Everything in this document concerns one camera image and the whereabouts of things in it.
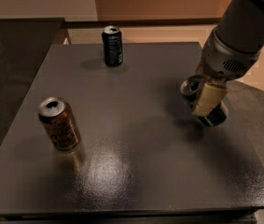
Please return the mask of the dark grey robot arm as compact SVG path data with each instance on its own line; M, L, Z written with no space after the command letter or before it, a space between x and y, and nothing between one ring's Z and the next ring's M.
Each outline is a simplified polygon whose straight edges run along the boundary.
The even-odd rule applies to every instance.
M194 115L207 116L227 94L227 82L243 77L264 47L264 0L231 0L210 33L196 73L205 78Z

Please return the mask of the beige taped gripper finger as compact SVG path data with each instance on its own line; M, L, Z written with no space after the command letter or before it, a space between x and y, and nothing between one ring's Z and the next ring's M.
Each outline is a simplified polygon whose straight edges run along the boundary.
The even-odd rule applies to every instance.
M195 105L192 108L192 114L198 117L206 117L210 112L221 103L227 95L226 87L218 87L213 84L204 83Z

